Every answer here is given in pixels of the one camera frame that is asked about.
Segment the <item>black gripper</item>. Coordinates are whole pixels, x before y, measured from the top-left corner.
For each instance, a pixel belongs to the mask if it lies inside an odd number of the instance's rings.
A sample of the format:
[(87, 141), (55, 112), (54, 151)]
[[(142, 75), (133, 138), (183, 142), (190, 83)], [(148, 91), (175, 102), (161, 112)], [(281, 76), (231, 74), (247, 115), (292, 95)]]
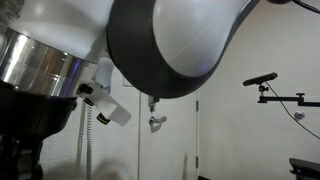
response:
[(41, 180), (43, 141), (66, 125), (76, 98), (47, 97), (0, 82), (1, 180)]

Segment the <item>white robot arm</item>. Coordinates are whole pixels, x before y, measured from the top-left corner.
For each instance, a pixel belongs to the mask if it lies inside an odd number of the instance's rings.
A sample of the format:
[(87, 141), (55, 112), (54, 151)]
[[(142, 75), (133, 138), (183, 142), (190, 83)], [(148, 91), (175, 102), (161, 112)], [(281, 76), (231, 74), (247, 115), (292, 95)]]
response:
[(196, 91), (258, 2), (1, 0), (1, 180), (42, 180), (43, 141), (78, 98), (125, 125), (106, 92), (114, 68), (155, 100)]

